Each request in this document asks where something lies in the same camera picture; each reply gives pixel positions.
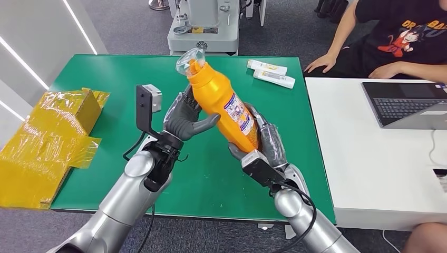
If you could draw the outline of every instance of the black t-shirt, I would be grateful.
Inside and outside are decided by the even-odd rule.
[[[355,14],[360,23],[379,20],[353,44],[365,74],[397,61],[447,64],[447,12],[438,0],[359,0]]]

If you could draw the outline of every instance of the floor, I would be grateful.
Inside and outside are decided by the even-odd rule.
[[[169,54],[169,11],[152,11],[141,0],[81,0],[111,54]],[[255,12],[240,24],[240,55],[299,56],[302,67],[325,53],[336,25],[316,17],[316,0],[267,2],[265,27]],[[347,43],[368,33],[374,24],[357,26]],[[0,209],[0,252],[45,252],[79,229],[89,214]],[[130,232],[121,252],[136,252],[150,218]],[[395,252],[381,231],[341,229],[363,253]],[[402,249],[408,232],[387,231]],[[261,230],[253,223],[156,218],[143,252],[272,252],[288,241],[284,227]],[[288,252],[308,252],[298,245]]]

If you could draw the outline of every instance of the laptop keyboard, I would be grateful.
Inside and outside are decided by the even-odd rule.
[[[374,99],[378,113],[383,118],[401,119],[432,105],[447,102],[433,99]]]

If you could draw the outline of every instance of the laptop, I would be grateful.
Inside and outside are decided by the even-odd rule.
[[[382,128],[447,130],[447,85],[363,82]]]

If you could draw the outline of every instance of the green tabletop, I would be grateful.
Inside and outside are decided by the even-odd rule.
[[[248,57],[207,57],[208,63],[226,75],[238,96],[252,103],[278,126],[288,161],[303,173],[317,207],[335,223],[307,91],[296,57],[250,57],[288,67],[296,79],[290,90],[253,78]],[[135,86],[153,84],[163,93],[162,110],[154,114],[152,127],[162,130],[166,110],[187,85],[178,74],[176,56],[75,55],[57,77],[52,90],[93,90],[110,92],[110,97],[90,136],[102,138],[87,169],[73,168],[52,209],[96,210],[123,173],[122,153],[140,135],[135,124]],[[169,216],[228,218],[243,220],[285,220],[275,209],[268,188],[262,188],[242,172],[240,163],[227,149],[217,128],[187,141],[172,171],[172,182],[157,200],[156,213]]]

